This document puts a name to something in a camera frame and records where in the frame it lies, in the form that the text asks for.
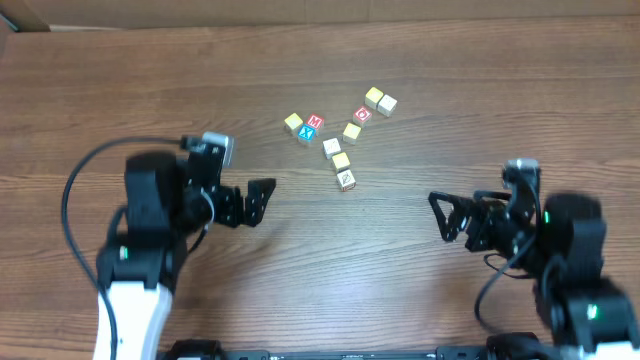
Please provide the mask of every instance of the small cube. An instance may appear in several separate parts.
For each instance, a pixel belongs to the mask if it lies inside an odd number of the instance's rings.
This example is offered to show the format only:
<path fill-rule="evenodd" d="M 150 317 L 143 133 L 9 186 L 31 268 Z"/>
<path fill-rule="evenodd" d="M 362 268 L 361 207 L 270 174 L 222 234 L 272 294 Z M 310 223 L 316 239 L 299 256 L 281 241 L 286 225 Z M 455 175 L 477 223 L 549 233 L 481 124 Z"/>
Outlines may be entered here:
<path fill-rule="evenodd" d="M 393 110 L 396 109 L 396 105 L 398 105 L 398 100 L 389 95 L 385 95 L 378 103 L 378 112 L 389 117 L 393 113 Z"/>
<path fill-rule="evenodd" d="M 360 131 L 362 131 L 362 129 L 359 126 L 349 123 L 342 133 L 342 140 L 351 145 L 355 145 Z"/>
<path fill-rule="evenodd" d="M 315 136 L 316 131 L 309 125 L 303 125 L 298 131 L 298 141 L 304 145 L 311 145 L 311 140 Z"/>
<path fill-rule="evenodd" d="M 367 110 L 365 106 L 360 106 L 360 108 L 353 113 L 353 123 L 364 128 L 372 116 L 371 111 Z"/>
<path fill-rule="evenodd" d="M 372 87 L 369 92 L 367 92 L 367 95 L 365 95 L 364 103 L 375 110 L 378 107 L 378 103 L 380 102 L 380 99 L 382 99 L 382 96 L 384 96 L 382 91 L 376 87 Z"/>
<path fill-rule="evenodd" d="M 296 135 L 300 126 L 302 126 L 302 119 L 300 119 L 300 116 L 296 113 L 293 113 L 288 118 L 284 119 L 284 130 L 286 132 L 290 132 L 293 136 Z"/>
<path fill-rule="evenodd" d="M 351 190 L 356 187 L 356 179 L 353 177 L 351 170 L 345 170 L 338 174 L 338 184 L 342 191 Z"/>
<path fill-rule="evenodd" d="M 347 153 L 334 155 L 331 159 L 333 160 L 333 167 L 336 169 L 336 172 L 347 170 L 349 168 L 349 165 L 351 165 Z"/>
<path fill-rule="evenodd" d="M 316 114 L 311 114 L 309 120 L 307 120 L 307 125 L 311 126 L 316 131 L 316 135 L 318 135 L 320 129 L 324 127 L 324 118 Z"/>
<path fill-rule="evenodd" d="M 336 138 L 322 142 L 322 147 L 324 148 L 324 155 L 327 157 L 327 160 L 342 151 L 340 149 L 340 142 L 338 142 Z"/>

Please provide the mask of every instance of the blue block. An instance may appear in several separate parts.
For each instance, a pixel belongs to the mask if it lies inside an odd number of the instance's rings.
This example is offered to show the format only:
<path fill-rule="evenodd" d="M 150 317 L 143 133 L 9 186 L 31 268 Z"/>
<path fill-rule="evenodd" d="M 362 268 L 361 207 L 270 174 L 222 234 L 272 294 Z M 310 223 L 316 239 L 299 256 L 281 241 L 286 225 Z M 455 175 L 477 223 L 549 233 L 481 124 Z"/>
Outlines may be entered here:
<path fill-rule="evenodd" d="M 314 128 L 309 125 L 304 125 L 298 131 L 298 140 L 304 143 L 310 143 L 315 134 L 316 130 Z"/>

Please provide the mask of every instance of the block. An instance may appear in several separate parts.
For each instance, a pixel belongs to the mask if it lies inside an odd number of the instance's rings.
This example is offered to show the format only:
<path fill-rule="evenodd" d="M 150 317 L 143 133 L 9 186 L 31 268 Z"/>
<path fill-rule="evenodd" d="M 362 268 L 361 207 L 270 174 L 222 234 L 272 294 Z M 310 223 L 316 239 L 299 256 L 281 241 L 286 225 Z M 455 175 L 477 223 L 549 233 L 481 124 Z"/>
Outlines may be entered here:
<path fill-rule="evenodd" d="M 339 173 L 337 176 L 340 190 L 348 191 L 356 187 L 356 179 L 353 177 L 351 170 L 345 170 Z"/>
<path fill-rule="evenodd" d="M 311 114 L 309 120 L 307 120 L 307 125 L 311 126 L 316 131 L 316 135 L 318 135 L 320 129 L 324 127 L 324 118 L 316 114 Z"/>
<path fill-rule="evenodd" d="M 349 162 L 349 157 L 347 153 L 340 153 L 338 155 L 333 155 L 331 158 L 333 161 L 333 167 L 336 169 L 336 172 L 341 172 L 343 170 L 347 170 L 351 163 Z"/>
<path fill-rule="evenodd" d="M 393 110 L 396 109 L 396 105 L 398 105 L 398 100 L 392 98 L 389 95 L 385 95 L 378 103 L 378 112 L 386 117 L 389 117 L 393 113 Z"/>
<path fill-rule="evenodd" d="M 293 136 L 298 133 L 300 126 L 302 126 L 302 119 L 300 119 L 300 116 L 296 113 L 293 113 L 289 115 L 288 118 L 284 119 L 284 130 L 291 133 Z"/>
<path fill-rule="evenodd" d="M 367 110 L 366 106 L 360 106 L 360 108 L 353 113 L 353 123 L 364 128 L 372 117 L 373 114 Z"/>
<path fill-rule="evenodd" d="M 367 95 L 365 95 L 364 103 L 375 110 L 378 107 L 378 103 L 380 102 L 380 99 L 382 99 L 382 96 L 384 96 L 382 91 L 378 90 L 376 87 L 372 87 L 369 92 L 367 92 Z"/>
<path fill-rule="evenodd" d="M 358 136 L 360 135 L 360 131 L 362 131 L 362 129 L 359 126 L 349 123 L 342 133 L 342 140 L 351 145 L 355 145 L 358 140 Z"/>
<path fill-rule="evenodd" d="M 327 157 L 327 160 L 331 159 L 333 155 L 338 154 L 342 151 L 340 149 L 340 142 L 338 142 L 338 139 L 336 138 L 323 141 L 322 147 L 324 149 L 324 155 Z"/>
<path fill-rule="evenodd" d="M 298 141 L 304 145 L 311 145 L 311 140 L 315 136 L 316 131 L 309 125 L 303 125 L 298 131 Z"/>

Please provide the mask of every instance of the wooden table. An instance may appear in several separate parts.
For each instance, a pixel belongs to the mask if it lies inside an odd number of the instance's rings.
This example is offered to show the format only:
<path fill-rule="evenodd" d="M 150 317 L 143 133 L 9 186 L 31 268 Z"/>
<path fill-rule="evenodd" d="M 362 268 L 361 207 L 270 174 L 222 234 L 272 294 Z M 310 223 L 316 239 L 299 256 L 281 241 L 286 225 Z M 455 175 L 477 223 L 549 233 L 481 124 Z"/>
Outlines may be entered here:
<path fill-rule="evenodd" d="M 338 191 L 321 140 L 365 92 L 399 100 L 358 145 L 358 186 Z M 11 35 L 0 62 L 0 357 L 86 359 L 96 294 L 67 249 L 60 196 L 91 148 L 127 135 L 232 134 L 223 181 L 273 176 L 255 229 L 216 227 L 185 266 L 162 348 L 429 349 L 484 342 L 473 301 L 493 273 L 445 244 L 432 190 L 500 189 L 501 165 L 542 165 L 542 191 L 599 197 L 605 273 L 640 308 L 640 18 L 241 27 Z M 292 112 L 325 132 L 304 148 Z M 93 262 L 125 202 L 124 161 L 99 156 L 71 196 Z M 504 279 L 483 306 L 509 331 L 549 339 L 530 281 Z"/>

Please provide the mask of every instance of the red block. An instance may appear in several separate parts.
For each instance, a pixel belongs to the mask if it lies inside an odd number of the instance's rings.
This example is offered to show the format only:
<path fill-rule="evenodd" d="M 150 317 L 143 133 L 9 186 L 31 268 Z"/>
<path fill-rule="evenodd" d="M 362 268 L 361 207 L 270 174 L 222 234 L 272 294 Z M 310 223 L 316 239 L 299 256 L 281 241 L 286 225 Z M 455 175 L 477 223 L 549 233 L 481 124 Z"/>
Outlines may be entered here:
<path fill-rule="evenodd" d="M 373 114 L 371 114 L 371 111 L 367 110 L 363 105 L 353 113 L 353 122 L 360 127 L 365 127 L 366 123 L 371 120 L 372 116 Z"/>
<path fill-rule="evenodd" d="M 311 114 L 311 116 L 309 116 L 309 120 L 307 120 L 307 125 L 314 128 L 317 132 L 318 130 L 322 129 L 322 127 L 324 126 L 324 118 L 316 114 Z"/>

